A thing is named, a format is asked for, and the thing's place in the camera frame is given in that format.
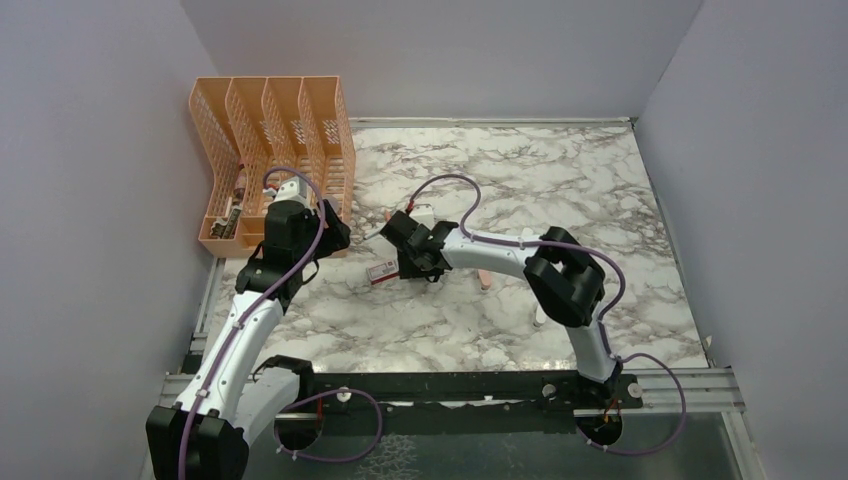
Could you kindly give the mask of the red staple box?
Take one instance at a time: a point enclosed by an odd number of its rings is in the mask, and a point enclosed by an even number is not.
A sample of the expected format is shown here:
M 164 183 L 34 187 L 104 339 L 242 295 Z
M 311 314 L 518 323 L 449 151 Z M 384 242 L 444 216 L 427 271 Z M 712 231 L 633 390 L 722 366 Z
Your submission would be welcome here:
M 392 260 L 369 267 L 366 270 L 366 274 L 370 284 L 377 285 L 384 281 L 397 278 L 400 274 L 400 270 L 398 263 Z

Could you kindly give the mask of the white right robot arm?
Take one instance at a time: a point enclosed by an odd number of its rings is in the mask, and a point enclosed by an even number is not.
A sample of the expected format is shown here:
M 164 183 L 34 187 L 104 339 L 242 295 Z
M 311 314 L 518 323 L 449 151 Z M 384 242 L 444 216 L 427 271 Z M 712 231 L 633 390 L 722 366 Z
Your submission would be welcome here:
M 577 393 L 600 407 L 617 392 L 621 361 L 614 358 L 604 316 L 622 299 L 626 280 L 607 255 L 581 245 L 567 230 L 551 227 L 537 237 L 496 235 L 468 229 L 463 222 L 433 227 L 395 212 L 379 231 L 399 257 L 427 277 L 448 270 L 485 270 L 525 280 L 547 317 L 563 326 L 576 358 Z M 605 298 L 605 270 L 619 282 Z

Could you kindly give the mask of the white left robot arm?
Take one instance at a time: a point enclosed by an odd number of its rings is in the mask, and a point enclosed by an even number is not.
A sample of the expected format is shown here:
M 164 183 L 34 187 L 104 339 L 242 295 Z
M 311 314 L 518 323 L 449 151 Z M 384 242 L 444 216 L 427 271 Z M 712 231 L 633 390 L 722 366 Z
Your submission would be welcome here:
M 263 346 L 304 284 L 306 265 L 345 250 L 350 230 L 331 203 L 291 179 L 264 217 L 264 238 L 236 280 L 229 316 L 188 386 L 156 406 L 145 429 L 157 479 L 240 479 L 250 447 L 285 406 L 313 401 L 307 362 L 250 381 Z

